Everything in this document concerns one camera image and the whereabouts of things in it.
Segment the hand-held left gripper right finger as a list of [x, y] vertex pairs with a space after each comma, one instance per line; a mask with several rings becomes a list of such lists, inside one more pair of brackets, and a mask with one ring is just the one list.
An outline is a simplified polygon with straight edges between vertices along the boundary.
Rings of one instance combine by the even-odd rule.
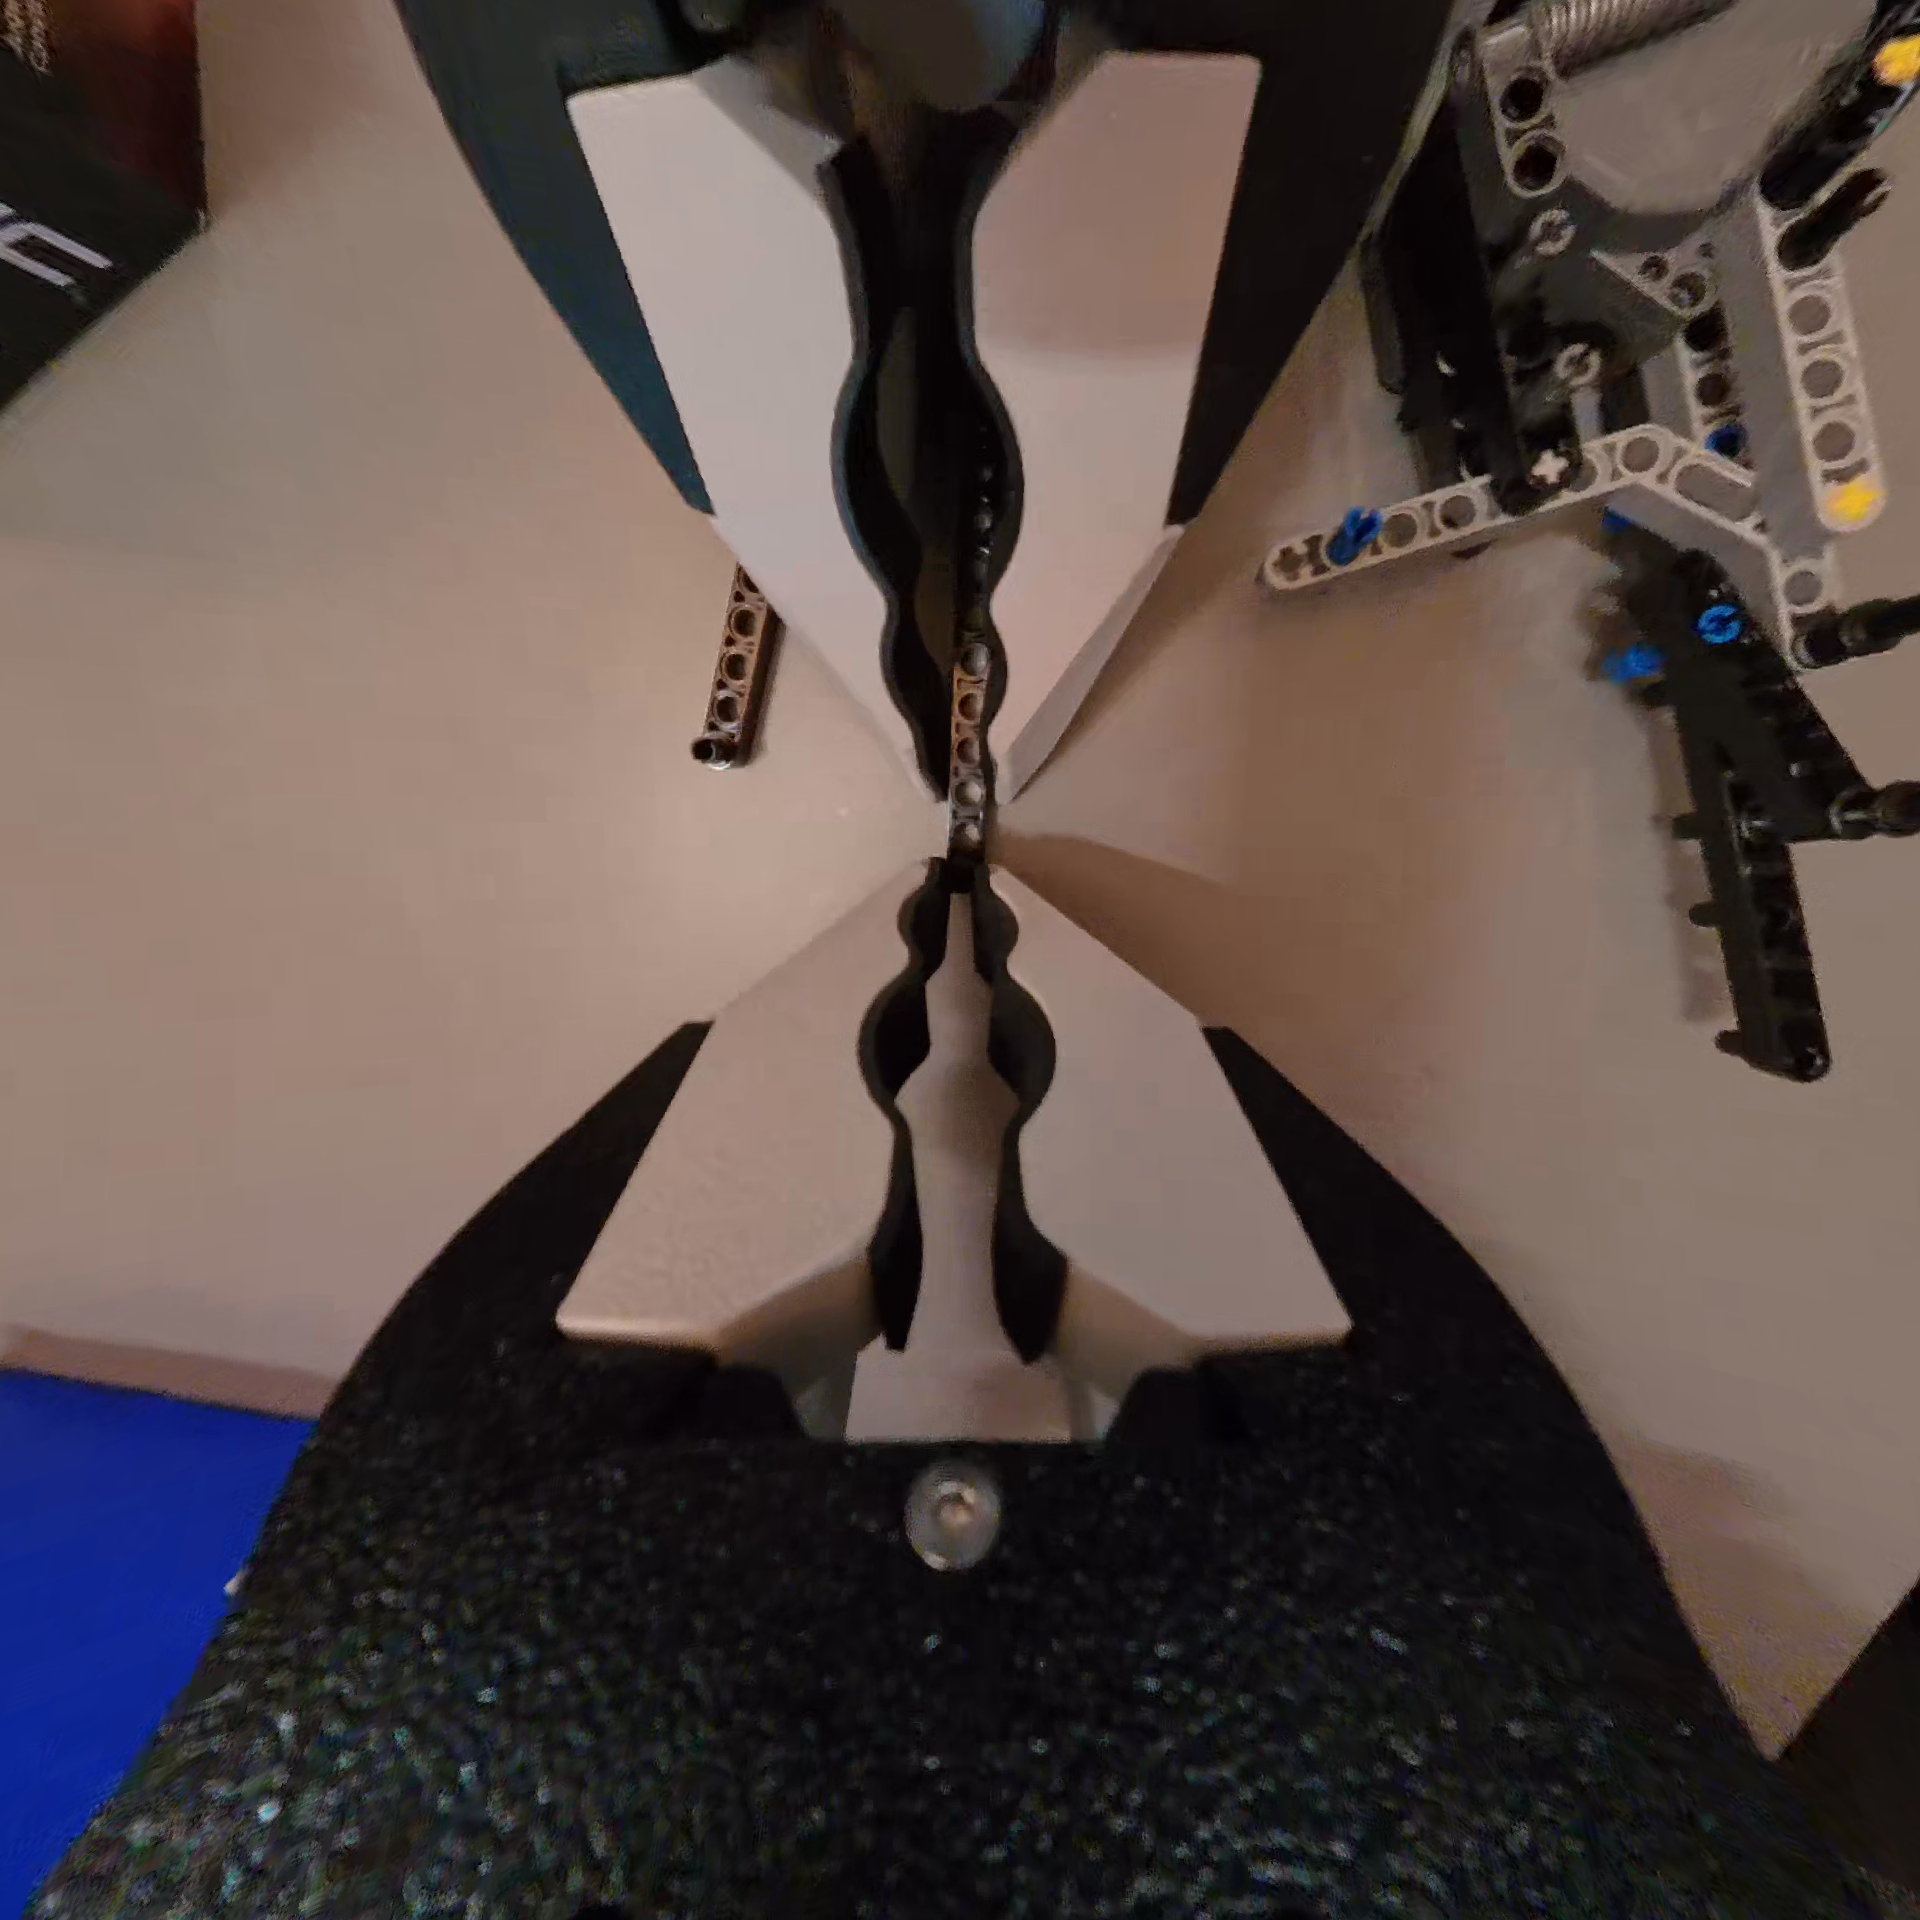
[[968, 1187], [988, 1406], [1095, 1441], [1146, 1375], [1332, 1347], [1349, 1315], [1207, 1033], [1008, 869], [968, 886]]

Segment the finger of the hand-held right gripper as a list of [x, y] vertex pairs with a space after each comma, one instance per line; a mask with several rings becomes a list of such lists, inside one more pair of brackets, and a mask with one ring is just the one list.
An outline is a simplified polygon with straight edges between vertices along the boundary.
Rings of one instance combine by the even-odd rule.
[[1102, 52], [974, 215], [973, 345], [1018, 453], [989, 594], [1003, 799], [1052, 756], [1192, 518], [1176, 468], [1259, 84], [1248, 54]]
[[874, 139], [803, 118], [757, 61], [580, 89], [568, 118], [708, 515], [940, 795], [947, 721], [918, 625], [922, 550], [881, 443], [907, 273]]

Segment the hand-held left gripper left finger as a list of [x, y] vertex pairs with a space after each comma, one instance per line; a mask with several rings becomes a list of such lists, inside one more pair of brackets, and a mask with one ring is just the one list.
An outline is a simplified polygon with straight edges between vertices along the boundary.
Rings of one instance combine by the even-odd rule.
[[814, 1438], [859, 1356], [901, 1348], [924, 1224], [899, 1093], [929, 1057], [950, 872], [914, 864], [708, 1024], [557, 1328], [767, 1372]]

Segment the black long brick beam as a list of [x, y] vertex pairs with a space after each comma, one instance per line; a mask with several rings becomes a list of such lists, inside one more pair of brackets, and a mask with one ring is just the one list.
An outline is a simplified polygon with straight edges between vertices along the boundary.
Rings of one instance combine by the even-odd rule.
[[696, 766], [733, 772], [754, 756], [782, 635], [781, 612], [737, 565], [705, 716], [688, 748]]
[[988, 859], [994, 813], [989, 719], [1003, 649], [989, 613], [989, 567], [1005, 504], [1003, 464], [983, 446], [958, 504], [947, 664], [947, 859], [978, 868]]

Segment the grey black toy brick assembly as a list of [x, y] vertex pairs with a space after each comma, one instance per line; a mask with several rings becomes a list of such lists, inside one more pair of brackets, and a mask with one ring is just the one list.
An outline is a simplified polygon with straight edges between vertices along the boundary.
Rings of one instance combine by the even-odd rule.
[[1576, 84], [1730, 26], [1731, 5], [1476, 5], [1364, 239], [1375, 370], [1425, 490], [1276, 540], [1269, 592], [1471, 554], [1601, 504], [1630, 641], [1601, 664], [1667, 710], [1731, 1024], [1790, 1084], [1832, 1064], [1794, 851], [1915, 835], [1805, 676], [1915, 636], [1915, 596], [1843, 602], [1837, 544], [1886, 507], [1840, 241], [1886, 200], [1866, 163], [1915, 100], [1915, 5], [1869, 5], [1811, 94], [1695, 208], [1631, 208], [1574, 131]]

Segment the blue parts bin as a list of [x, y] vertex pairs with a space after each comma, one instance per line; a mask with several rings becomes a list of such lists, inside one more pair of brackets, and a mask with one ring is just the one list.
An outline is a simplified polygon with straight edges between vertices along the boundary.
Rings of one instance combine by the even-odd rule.
[[191, 1680], [311, 1421], [2, 1375], [2, 1914]]

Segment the grey desk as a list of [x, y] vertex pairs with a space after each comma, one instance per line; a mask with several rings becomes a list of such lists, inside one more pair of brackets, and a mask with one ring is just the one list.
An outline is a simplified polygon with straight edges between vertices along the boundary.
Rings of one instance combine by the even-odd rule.
[[[388, 5], [207, 5], [213, 227], [3, 419], [3, 1325], [340, 1375], [673, 1027], [918, 853], [519, 269]], [[1915, 841], [1802, 858], [1834, 1069], [1712, 1042], [1590, 515], [1268, 596], [1383, 490], [1340, 290], [1008, 865], [1510, 1292], [1761, 1741], [1915, 1583]]]

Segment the black toy set box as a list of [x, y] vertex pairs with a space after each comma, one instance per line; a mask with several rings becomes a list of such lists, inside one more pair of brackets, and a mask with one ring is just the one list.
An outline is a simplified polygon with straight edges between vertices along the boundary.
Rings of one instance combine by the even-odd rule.
[[199, 5], [2, 6], [2, 403], [207, 218]]

